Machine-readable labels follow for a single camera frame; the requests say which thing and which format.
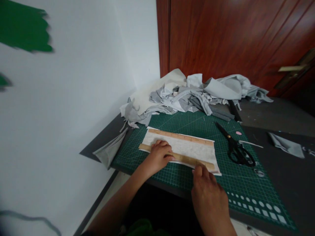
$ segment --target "hand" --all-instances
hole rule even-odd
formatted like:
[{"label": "hand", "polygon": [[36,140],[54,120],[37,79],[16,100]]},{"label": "hand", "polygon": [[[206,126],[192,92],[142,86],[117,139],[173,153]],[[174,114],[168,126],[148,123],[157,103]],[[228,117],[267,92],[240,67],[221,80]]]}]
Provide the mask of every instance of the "hand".
[{"label": "hand", "polygon": [[141,170],[147,179],[150,178],[166,167],[167,163],[175,160],[173,156],[166,155],[168,152],[172,152],[172,147],[168,142],[157,140],[155,144],[151,145],[151,153],[137,169]]},{"label": "hand", "polygon": [[205,235],[236,235],[229,215],[228,197],[204,165],[195,167],[193,205]]}]

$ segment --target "pile of fabric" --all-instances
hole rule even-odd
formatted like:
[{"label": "pile of fabric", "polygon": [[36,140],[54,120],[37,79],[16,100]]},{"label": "pile of fabric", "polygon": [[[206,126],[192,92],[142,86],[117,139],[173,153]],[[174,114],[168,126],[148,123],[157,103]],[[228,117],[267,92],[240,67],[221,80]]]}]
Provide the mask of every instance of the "pile of fabric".
[{"label": "pile of fabric", "polygon": [[247,98],[252,102],[273,102],[267,97],[268,91],[252,85],[248,78],[234,74],[221,79],[210,78],[202,83],[202,74],[189,75],[187,78],[175,69],[149,86],[136,91],[128,99],[128,103],[120,108],[121,116],[128,124],[138,128],[137,122],[149,125],[152,115],[160,112],[172,115],[178,111],[204,111],[207,115],[215,115],[226,121],[233,115],[221,112],[215,104],[228,104],[233,100],[238,106],[239,100]]}]

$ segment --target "right hand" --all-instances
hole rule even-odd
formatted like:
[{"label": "right hand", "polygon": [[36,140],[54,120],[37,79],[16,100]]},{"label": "right hand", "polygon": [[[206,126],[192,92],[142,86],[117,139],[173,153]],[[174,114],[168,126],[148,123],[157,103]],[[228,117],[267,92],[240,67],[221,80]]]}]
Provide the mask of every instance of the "right hand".
[{"label": "right hand", "polygon": [[191,190],[195,213],[205,235],[236,235],[229,215],[228,197],[204,165],[195,167]]}]

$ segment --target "scissor handle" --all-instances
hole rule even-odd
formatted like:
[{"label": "scissor handle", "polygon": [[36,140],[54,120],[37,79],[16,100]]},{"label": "scissor handle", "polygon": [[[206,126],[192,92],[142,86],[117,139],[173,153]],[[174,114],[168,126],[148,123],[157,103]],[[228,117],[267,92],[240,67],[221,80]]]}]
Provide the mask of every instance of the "scissor handle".
[{"label": "scissor handle", "polygon": [[[234,160],[232,158],[232,153],[237,158],[237,160]],[[246,153],[249,156],[249,158],[252,161],[252,163],[250,163],[246,159],[246,156],[244,156],[244,153]],[[243,148],[242,146],[238,145],[238,143],[236,141],[234,141],[234,140],[229,140],[228,156],[236,164],[246,165],[246,166],[249,166],[249,167],[254,167],[256,165],[256,162],[255,162],[253,156],[245,148]]]}]

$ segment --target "scissor blade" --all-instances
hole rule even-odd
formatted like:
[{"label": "scissor blade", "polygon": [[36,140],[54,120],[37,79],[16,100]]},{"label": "scissor blade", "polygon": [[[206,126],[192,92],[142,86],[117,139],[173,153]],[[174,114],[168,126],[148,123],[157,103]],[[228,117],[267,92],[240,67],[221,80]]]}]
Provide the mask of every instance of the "scissor blade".
[{"label": "scissor blade", "polygon": [[229,135],[228,132],[218,122],[216,122],[216,125],[224,136],[227,137]]}]

